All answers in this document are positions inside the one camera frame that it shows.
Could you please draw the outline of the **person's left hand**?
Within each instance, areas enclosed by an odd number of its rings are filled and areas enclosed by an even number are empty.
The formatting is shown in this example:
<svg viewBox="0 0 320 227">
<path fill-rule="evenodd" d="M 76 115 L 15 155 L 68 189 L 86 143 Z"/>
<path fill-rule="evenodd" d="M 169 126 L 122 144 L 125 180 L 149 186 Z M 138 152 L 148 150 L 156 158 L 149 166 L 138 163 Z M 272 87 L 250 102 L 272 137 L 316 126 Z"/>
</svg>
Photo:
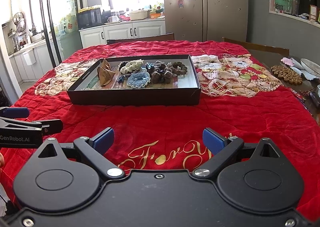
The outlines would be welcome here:
<svg viewBox="0 0 320 227">
<path fill-rule="evenodd" d="M 3 157 L 2 153 L 0 153 L 0 167 L 3 167 L 4 164 L 5 164 L 4 157 Z"/>
</svg>

